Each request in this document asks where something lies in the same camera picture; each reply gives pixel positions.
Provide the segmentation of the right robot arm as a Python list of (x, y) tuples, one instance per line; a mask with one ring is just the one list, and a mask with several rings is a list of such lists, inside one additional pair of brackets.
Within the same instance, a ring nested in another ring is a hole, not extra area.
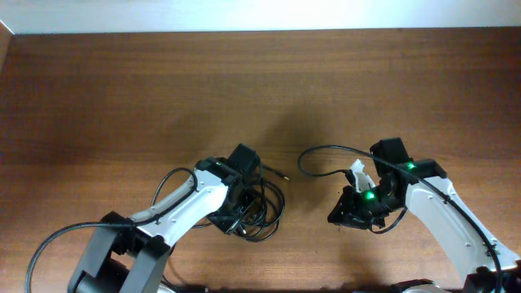
[(375, 234), (388, 232), (391, 212), (411, 212), (442, 247), (465, 292), (518, 292), (520, 257), (501, 243), (458, 196), (448, 174), (432, 159), (409, 157), (400, 138), (376, 142), (369, 157), (375, 184), (356, 160), (349, 181), (327, 220)]

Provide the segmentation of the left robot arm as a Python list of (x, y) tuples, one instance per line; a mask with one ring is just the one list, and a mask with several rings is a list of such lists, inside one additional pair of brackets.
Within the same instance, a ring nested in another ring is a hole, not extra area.
[(111, 212), (99, 223), (75, 268), (69, 292), (157, 292), (177, 242), (208, 219), (224, 234), (243, 224), (261, 159), (239, 144), (229, 157), (208, 157), (158, 203), (130, 217)]

